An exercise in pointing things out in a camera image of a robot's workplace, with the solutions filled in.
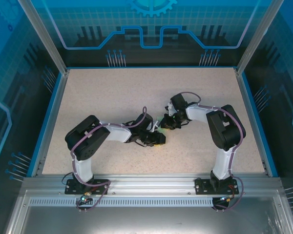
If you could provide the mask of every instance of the wire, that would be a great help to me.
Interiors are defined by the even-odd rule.
[[[110,184],[111,184],[111,182],[109,181],[109,184],[107,185],[106,189],[104,189],[103,193],[101,194],[101,196],[99,197],[99,199],[96,201],[96,203],[94,203],[93,206],[91,206],[88,209],[85,208],[86,211],[92,210],[93,208],[95,208],[100,203],[100,201],[102,200],[103,196],[106,194],[106,192],[107,192]],[[82,210],[80,208],[80,202],[81,202],[81,199],[77,201],[76,208],[79,209],[79,210]]]
[[[64,179],[65,179],[65,177],[67,177],[69,174],[73,174],[73,173],[72,173],[72,172],[70,172],[70,173],[67,173],[67,174],[66,174],[66,175],[64,175],[64,177],[62,178],[62,181],[61,181],[61,182],[62,182],[62,184],[63,184],[63,185],[66,185],[66,184],[64,184],[64,183],[63,183],[63,180],[64,180]]]
[[[184,91],[184,92],[181,92],[181,93],[178,93],[178,94],[193,94],[193,95],[197,96],[199,98],[199,101],[197,102],[197,104],[199,104],[201,102],[201,100],[202,100],[201,97],[198,94],[194,93],[194,92]]]
[[[224,110],[224,109],[221,109],[220,107],[212,107],[212,106],[205,106],[205,105],[200,105],[200,102],[201,102],[201,97],[196,94],[196,93],[193,93],[193,92],[181,92],[180,94],[193,94],[197,97],[199,97],[199,101],[198,101],[198,106],[202,107],[202,108],[206,108],[206,109],[209,109],[209,110],[218,110],[218,111],[221,111],[223,113],[225,113],[227,116],[229,116],[232,121],[235,123],[235,125],[238,127],[239,129],[239,133],[240,133],[240,141],[239,143],[233,148],[232,152],[231,152],[231,156],[230,156],[230,161],[229,161],[229,167],[228,167],[228,172],[229,172],[229,175],[232,177],[232,178],[236,178],[240,181],[241,183],[241,195],[239,196],[238,200],[229,208],[225,207],[225,209],[228,211],[228,210],[231,210],[233,209],[237,204],[239,204],[239,202],[241,201],[242,199],[242,196],[244,194],[244,184],[243,184],[243,181],[241,180],[241,178],[237,177],[237,176],[234,176],[231,172],[231,167],[232,167],[232,162],[233,162],[233,158],[234,158],[234,153],[236,151],[236,149],[242,144],[242,141],[243,141],[243,131],[242,131],[242,127],[240,125],[240,123],[235,119],[235,117],[233,117],[228,111]]]
[[[186,125],[188,125],[189,123],[190,123],[190,121],[187,120],[187,123],[181,124],[181,126],[186,126]]]
[[[128,122],[126,122],[126,123],[123,123],[123,125],[125,125],[125,126],[129,126],[129,124],[130,123],[133,123],[134,122],[134,120],[132,120],[132,121],[128,121]]]
[[[234,198],[234,186],[233,185],[229,185],[228,187],[231,188],[231,190],[232,190],[232,196]]]
[[[136,141],[134,141],[137,145],[140,145],[140,146],[142,146],[142,147],[146,147],[147,145],[143,145],[143,144],[140,144],[140,143],[138,143],[138,142],[136,142]]]
[[[138,123],[136,123],[136,124],[134,124],[134,125],[130,125],[130,126],[126,126],[126,128],[134,128],[134,127],[137,127],[140,123],[142,123],[142,121],[146,118],[146,115],[147,115],[147,107],[143,107],[143,109],[142,109],[142,112],[143,112],[143,117],[142,117],[142,119],[138,122]],[[117,127],[123,127],[123,125],[121,125],[121,124],[117,124],[117,123],[104,123],[104,124],[101,124],[101,125],[99,125],[99,126],[96,126],[94,129],[92,129],[89,133],[87,133],[82,139],[80,139],[74,146],[73,146],[73,148],[71,149],[71,151],[70,151],[70,155],[71,155],[71,157],[72,157],[72,159],[73,159],[73,162],[72,162],[72,165],[73,165],[73,171],[74,171],[74,175],[75,175],[75,177],[76,177],[76,179],[81,183],[81,184],[84,184],[84,185],[86,185],[86,186],[89,186],[89,187],[100,187],[100,186],[103,186],[103,185],[107,185],[109,182],[104,182],[104,183],[101,183],[101,184],[95,184],[95,185],[93,185],[93,184],[89,184],[89,183],[86,183],[86,182],[84,182],[80,177],[79,177],[79,175],[78,175],[78,173],[77,173],[77,169],[76,169],[76,161],[77,161],[77,158],[76,158],[76,156],[75,156],[75,154],[74,154],[74,151],[75,151],[75,149],[85,140],[85,139],[87,139],[90,135],[92,135],[96,130],[98,130],[98,129],[100,129],[100,128],[102,128],[102,127],[105,127],[105,126],[108,126],[108,125],[112,125],[112,126],[117,126]]]

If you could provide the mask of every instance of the glass panel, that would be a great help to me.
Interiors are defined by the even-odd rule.
[[[0,1],[0,233],[28,169],[58,74],[18,2]]]
[[[273,199],[247,197],[225,214],[211,207],[96,207],[86,215],[72,207],[29,207],[22,234],[71,230],[105,234],[158,234],[159,230],[161,234],[283,233]]]
[[[277,172],[293,187],[293,0],[283,2],[245,74]]]
[[[33,0],[69,67],[236,66],[270,0]]]

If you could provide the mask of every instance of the beige tabletop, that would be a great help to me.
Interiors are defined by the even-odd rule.
[[[142,107],[155,119],[166,113],[170,98],[182,91],[199,94],[203,105],[234,107],[246,137],[233,163],[234,172],[263,172],[250,121],[232,68],[73,69],[69,73],[43,174],[72,171],[65,135],[89,115],[104,122],[134,120]],[[195,96],[184,95],[188,102]],[[206,173],[215,164],[217,148],[209,127],[192,121],[164,131],[166,144],[140,147],[106,141],[92,156],[95,174]]]

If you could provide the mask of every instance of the black mounting plate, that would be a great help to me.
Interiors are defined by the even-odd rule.
[[[226,186],[223,189],[220,189],[218,192],[215,192],[214,188],[210,184],[209,179],[197,178],[194,181],[194,184],[195,184],[195,193],[197,195],[231,195],[232,194],[232,190],[228,186]],[[232,179],[230,183],[228,183],[228,185],[233,185],[235,187],[234,195],[239,194],[238,184],[235,179]]]
[[[94,179],[92,184],[101,184],[108,182],[108,179]],[[101,195],[105,190],[104,186],[98,187],[96,190],[93,190],[91,194],[93,195]],[[65,187],[65,194],[68,195],[83,195],[86,191],[82,191],[80,189],[80,183],[76,179],[68,179]]]

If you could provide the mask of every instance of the blue edge trim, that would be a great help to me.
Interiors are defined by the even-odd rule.
[[[266,152],[266,155],[267,155],[269,167],[270,167],[270,170],[272,172],[271,176],[278,177],[277,169],[276,169],[276,167],[274,165],[272,154],[270,152],[268,142],[267,142],[267,139],[266,139],[266,136],[265,136],[265,133],[264,133],[264,129],[263,129],[262,123],[260,121],[259,114],[258,114],[258,111],[256,109],[255,102],[254,102],[254,99],[253,99],[253,96],[252,96],[252,93],[251,93],[251,89],[250,89],[249,83],[248,83],[248,81],[246,79],[246,76],[245,76],[244,72],[242,73],[242,78],[243,78],[243,82],[245,84],[246,92],[248,93],[248,96],[249,96],[249,99],[250,99],[252,110],[254,112],[255,121],[256,121],[256,124],[257,124],[258,129],[259,129],[259,134],[260,134],[260,136],[262,138],[262,142],[263,142],[264,149],[265,149],[265,152]]]
[[[87,67],[87,68],[84,68],[84,67],[79,68],[78,67],[78,69],[89,69],[89,68],[90,67]],[[38,157],[39,148],[41,147],[42,138],[43,138],[43,135],[45,133],[47,123],[49,121],[51,109],[52,109],[52,106],[53,106],[53,103],[54,103],[54,100],[55,100],[56,93],[57,93],[58,88],[59,88],[61,78],[62,78],[62,75],[59,74],[57,82],[56,82],[55,87],[54,87],[53,94],[51,96],[51,100],[50,100],[47,112],[45,114],[45,118],[44,118],[44,121],[43,121],[43,124],[42,124],[42,129],[41,129],[39,137],[38,137],[38,141],[37,141],[34,153],[33,153],[33,157],[32,157],[31,163],[29,165],[29,169],[28,169],[28,172],[27,172],[27,177],[31,177],[31,175],[32,175],[32,173],[34,171],[35,163],[36,163],[36,160],[37,160],[37,157]],[[277,173],[276,167],[275,167],[274,162],[273,162],[273,158],[272,158],[269,146],[268,146],[268,142],[267,142],[267,139],[266,139],[266,136],[265,136],[265,133],[264,133],[264,129],[263,129],[263,126],[261,124],[261,121],[260,121],[256,106],[255,106],[255,102],[254,102],[253,96],[251,94],[251,89],[250,89],[249,83],[248,83],[248,81],[246,79],[246,76],[245,76],[244,72],[242,73],[242,78],[243,78],[243,82],[244,82],[245,87],[246,87],[247,95],[249,96],[249,99],[250,99],[250,102],[251,102],[251,107],[252,107],[252,110],[254,112],[255,121],[256,121],[256,124],[257,124],[258,129],[259,129],[259,133],[260,133],[263,145],[264,145],[264,149],[266,151],[266,155],[267,155],[268,163],[269,163],[269,166],[270,166],[270,169],[271,169],[271,172],[272,172],[272,176],[273,177],[278,177],[278,173]]]
[[[230,68],[236,68],[232,66],[159,66],[159,67],[67,67],[67,69],[123,69],[123,68],[224,68],[224,67],[230,67]]]
[[[43,135],[45,133],[45,129],[47,127],[47,123],[48,123],[49,118],[50,118],[51,109],[52,109],[52,106],[53,106],[53,103],[54,103],[54,100],[55,100],[55,96],[56,96],[56,94],[58,92],[59,84],[60,84],[60,81],[61,81],[62,78],[63,78],[62,74],[59,73],[58,78],[57,78],[57,82],[55,83],[53,93],[52,93],[52,96],[51,96],[51,99],[50,99],[50,102],[49,102],[49,105],[48,105],[47,112],[45,113],[45,117],[44,117],[43,124],[42,124],[41,130],[40,130],[40,133],[39,133],[39,137],[38,137],[37,144],[36,144],[36,147],[35,147],[35,150],[34,150],[34,153],[33,153],[33,157],[31,159],[31,162],[30,162],[30,165],[29,165],[29,168],[28,168],[28,171],[27,171],[27,175],[26,175],[27,177],[31,177],[31,175],[32,175],[32,173],[33,173],[33,171],[35,169],[35,164],[36,164],[36,160],[37,160],[37,157],[38,157],[39,149],[40,149],[41,144],[42,144]]]

